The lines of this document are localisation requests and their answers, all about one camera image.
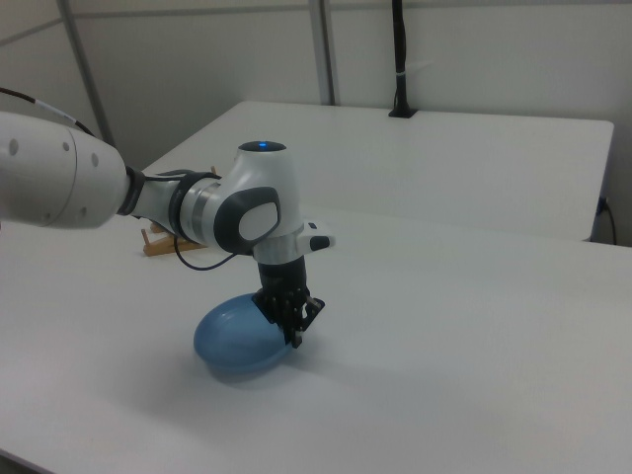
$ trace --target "blue bowl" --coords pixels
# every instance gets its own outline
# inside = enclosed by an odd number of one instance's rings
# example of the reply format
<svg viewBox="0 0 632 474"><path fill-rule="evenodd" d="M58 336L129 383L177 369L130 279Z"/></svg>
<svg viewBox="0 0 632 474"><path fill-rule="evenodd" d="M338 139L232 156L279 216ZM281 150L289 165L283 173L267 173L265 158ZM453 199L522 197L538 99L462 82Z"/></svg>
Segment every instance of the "blue bowl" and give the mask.
<svg viewBox="0 0 632 474"><path fill-rule="evenodd" d="M232 373L266 370L289 353L283 332L270 324L243 294L223 302L204 316L194 335L194 348L211 368Z"/></svg>

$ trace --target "black joint ring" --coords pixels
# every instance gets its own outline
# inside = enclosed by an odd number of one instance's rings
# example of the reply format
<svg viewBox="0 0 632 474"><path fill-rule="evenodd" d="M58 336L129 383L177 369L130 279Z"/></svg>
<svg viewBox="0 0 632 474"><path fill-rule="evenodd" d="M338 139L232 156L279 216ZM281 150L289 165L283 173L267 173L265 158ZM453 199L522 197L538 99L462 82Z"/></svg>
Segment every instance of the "black joint ring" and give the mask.
<svg viewBox="0 0 632 474"><path fill-rule="evenodd" d="M118 208L118 215L130 215L134 211L138 203L138 198L140 198L142 187L145 185L145 175L142 174L142 171L125 166L125 172L129 177L129 189L127 190L125 200Z"/></svg>

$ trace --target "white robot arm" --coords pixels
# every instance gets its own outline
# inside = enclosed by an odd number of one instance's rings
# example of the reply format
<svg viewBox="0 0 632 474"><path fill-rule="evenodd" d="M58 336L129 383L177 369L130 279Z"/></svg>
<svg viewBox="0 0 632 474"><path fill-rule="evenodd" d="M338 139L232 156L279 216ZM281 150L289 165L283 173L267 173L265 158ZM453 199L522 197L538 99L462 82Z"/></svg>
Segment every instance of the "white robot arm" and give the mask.
<svg viewBox="0 0 632 474"><path fill-rule="evenodd" d="M133 215L251 255L262 282L253 300L294 347L324 306L307 289L303 256L335 242L322 223L302 219L298 197L291 157L279 143L241 145L224 178L189 170L146 177L82 131L0 113L0 221L89 228L116 213Z"/></svg>

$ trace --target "white tabletop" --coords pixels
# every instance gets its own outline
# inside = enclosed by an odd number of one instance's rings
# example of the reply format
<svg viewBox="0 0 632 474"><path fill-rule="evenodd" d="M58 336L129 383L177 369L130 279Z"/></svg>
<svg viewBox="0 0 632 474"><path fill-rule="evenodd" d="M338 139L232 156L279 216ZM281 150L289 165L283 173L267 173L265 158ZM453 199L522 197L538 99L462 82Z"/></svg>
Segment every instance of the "white tabletop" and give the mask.
<svg viewBox="0 0 632 474"><path fill-rule="evenodd" d="M338 238L307 259L327 307L245 378L209 373L193 334L259 288L252 259L200 274L146 258L132 218L5 223L0 449L69 474L629 470L629 249L304 211Z"/></svg>
<svg viewBox="0 0 632 474"><path fill-rule="evenodd" d="M225 172L237 146L266 139L296 156L305 202L576 241L591 236L611 123L387 112L245 102L150 169L184 160Z"/></svg>

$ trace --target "white table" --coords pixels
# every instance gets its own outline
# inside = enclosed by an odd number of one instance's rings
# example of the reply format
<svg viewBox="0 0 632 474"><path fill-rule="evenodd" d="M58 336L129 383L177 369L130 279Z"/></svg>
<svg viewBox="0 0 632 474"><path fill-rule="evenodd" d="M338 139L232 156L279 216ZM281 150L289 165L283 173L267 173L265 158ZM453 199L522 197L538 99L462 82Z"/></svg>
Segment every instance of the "white table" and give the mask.
<svg viewBox="0 0 632 474"><path fill-rule="evenodd" d="M612 124L595 120L245 102L150 170L230 169L244 140L297 157L303 201L360 212L584 240Z"/></svg>
<svg viewBox="0 0 632 474"><path fill-rule="evenodd" d="M59 474L629 470L629 249L304 210L338 237L307 262L327 307L251 378L192 345L208 309L259 287L252 260L145 258L131 218L5 224L0 448Z"/></svg>

